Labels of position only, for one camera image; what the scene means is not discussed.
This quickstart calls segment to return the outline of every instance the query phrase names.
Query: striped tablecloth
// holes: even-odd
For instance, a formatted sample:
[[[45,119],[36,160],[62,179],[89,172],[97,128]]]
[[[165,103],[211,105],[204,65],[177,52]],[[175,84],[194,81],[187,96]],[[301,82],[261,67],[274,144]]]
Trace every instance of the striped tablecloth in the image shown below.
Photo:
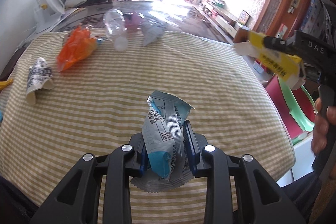
[[[104,29],[93,33],[104,35]],[[108,154],[141,132],[154,90],[188,102],[195,108],[189,115],[195,132],[229,155],[254,155],[274,179],[294,164],[277,112],[243,58],[231,45],[186,33],[167,32],[141,47],[141,32],[130,31],[124,52],[104,42],[67,71],[54,70],[56,87],[37,92],[36,105],[29,105],[29,67],[44,57],[56,68],[64,35],[36,39],[17,62],[14,83],[0,94],[0,173],[37,205],[83,154]],[[130,192],[133,223],[203,223],[205,179],[165,193],[134,186]],[[99,212],[101,220],[102,207]]]

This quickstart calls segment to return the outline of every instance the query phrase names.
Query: crumpled paper cup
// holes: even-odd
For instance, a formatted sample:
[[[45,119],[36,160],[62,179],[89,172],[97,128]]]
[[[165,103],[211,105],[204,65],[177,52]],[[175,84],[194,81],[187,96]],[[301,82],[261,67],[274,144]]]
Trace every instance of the crumpled paper cup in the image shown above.
[[[44,58],[39,57],[34,66],[29,68],[27,78],[26,100],[30,105],[36,104],[35,91],[40,89],[52,90],[55,87],[52,77],[51,67],[48,67]]]

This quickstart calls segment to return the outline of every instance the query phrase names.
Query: picture frame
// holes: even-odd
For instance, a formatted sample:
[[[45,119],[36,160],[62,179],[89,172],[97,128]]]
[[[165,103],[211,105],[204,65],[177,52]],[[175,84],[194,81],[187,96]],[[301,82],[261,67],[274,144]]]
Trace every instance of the picture frame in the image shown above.
[[[251,16],[246,11],[243,10],[238,17],[238,22],[243,25],[246,25],[250,17]]]

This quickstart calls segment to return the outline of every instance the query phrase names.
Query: dark trousers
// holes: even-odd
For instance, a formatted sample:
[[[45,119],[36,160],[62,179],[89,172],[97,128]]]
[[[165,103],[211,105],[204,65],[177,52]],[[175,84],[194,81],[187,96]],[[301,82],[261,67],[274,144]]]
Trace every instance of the dark trousers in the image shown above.
[[[300,211],[306,222],[308,222],[320,188],[321,183],[314,172],[312,172],[282,189]],[[0,176],[1,223],[29,224],[31,217],[37,209],[38,207],[20,190]],[[235,223],[237,223],[237,219],[237,211],[235,211]]]

